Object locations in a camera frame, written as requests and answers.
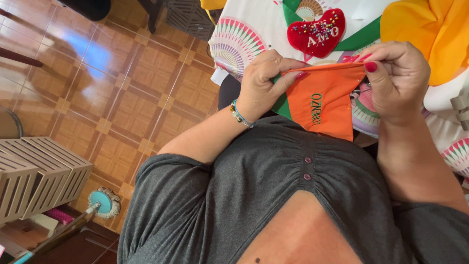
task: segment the mop head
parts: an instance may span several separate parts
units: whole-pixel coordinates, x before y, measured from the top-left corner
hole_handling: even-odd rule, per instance
[[[100,187],[88,196],[88,207],[99,202],[101,205],[96,209],[96,215],[104,219],[110,219],[117,216],[121,211],[120,200],[112,190]]]

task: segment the beige slatted box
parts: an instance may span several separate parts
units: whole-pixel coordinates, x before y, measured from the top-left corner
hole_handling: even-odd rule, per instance
[[[53,208],[71,169],[19,139],[0,140],[0,151],[19,157],[39,168],[28,207],[20,219]]]
[[[0,153],[0,224],[24,215],[39,168]]]
[[[93,164],[67,150],[49,137],[24,137],[21,140],[44,151],[55,160],[72,169],[54,207],[78,198],[93,168]]]

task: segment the woman's right hand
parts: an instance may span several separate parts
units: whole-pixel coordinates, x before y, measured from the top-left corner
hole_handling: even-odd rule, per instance
[[[409,42],[375,44],[360,54],[371,54],[366,75],[373,90],[373,106],[381,120],[403,125],[420,115],[428,88],[430,66],[423,54]]]

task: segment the woman's left hand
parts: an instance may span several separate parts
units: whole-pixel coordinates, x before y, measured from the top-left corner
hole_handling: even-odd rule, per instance
[[[265,51],[257,56],[244,70],[241,92],[236,108],[246,121],[257,121],[275,104],[277,99],[296,79],[303,77],[303,71],[289,72],[273,84],[270,78],[280,72],[304,67],[304,63],[282,57],[276,50]]]

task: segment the shiny floor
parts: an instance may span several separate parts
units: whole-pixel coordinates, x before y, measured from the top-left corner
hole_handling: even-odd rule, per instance
[[[137,0],[113,0],[91,22],[55,0],[0,0],[0,47],[44,63],[0,58],[0,106],[31,136],[50,136],[94,163],[71,203],[86,209],[99,186],[121,197],[116,218],[95,222],[121,232],[139,165],[186,129],[213,115],[218,86],[207,43],[165,24],[151,35]]]

